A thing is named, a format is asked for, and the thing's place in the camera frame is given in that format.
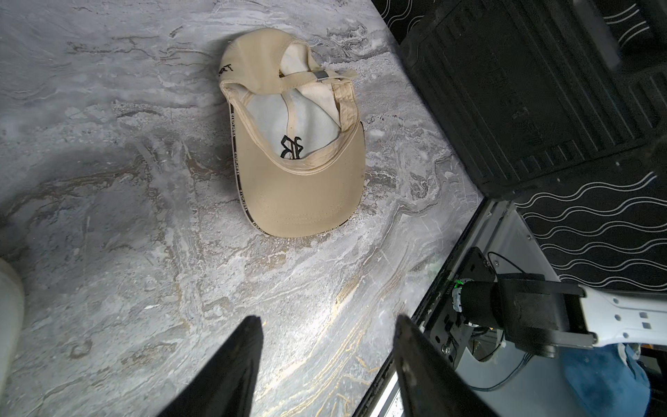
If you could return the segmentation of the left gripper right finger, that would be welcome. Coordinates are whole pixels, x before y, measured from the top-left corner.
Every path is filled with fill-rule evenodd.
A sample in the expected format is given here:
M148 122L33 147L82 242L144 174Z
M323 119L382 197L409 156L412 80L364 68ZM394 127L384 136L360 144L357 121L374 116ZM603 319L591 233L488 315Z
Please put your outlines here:
M495 416L408 316L397 317L393 357L406 416Z

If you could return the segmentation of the white baseball cap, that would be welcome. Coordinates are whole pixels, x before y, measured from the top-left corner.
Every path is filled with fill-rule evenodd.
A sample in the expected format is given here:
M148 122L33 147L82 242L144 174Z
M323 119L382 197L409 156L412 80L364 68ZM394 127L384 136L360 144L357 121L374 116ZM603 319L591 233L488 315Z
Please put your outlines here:
M0 390L3 394L16 355L25 311L25 292L21 278L4 259L1 260L0 296Z

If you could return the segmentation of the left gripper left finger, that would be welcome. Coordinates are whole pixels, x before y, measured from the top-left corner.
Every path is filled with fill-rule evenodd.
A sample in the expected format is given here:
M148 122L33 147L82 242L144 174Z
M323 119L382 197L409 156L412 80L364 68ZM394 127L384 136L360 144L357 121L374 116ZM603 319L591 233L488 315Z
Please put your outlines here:
M262 321L247 316L161 416L249 416L262 355Z

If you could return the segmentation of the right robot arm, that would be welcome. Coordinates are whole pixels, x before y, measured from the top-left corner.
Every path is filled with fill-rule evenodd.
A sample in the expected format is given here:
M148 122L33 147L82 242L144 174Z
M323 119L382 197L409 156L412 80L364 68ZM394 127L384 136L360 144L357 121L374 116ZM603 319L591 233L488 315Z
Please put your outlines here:
M454 310L467 323L503 330L528 354L554 358L560 348L666 344L664 294L609 292L515 273L462 281L452 297Z

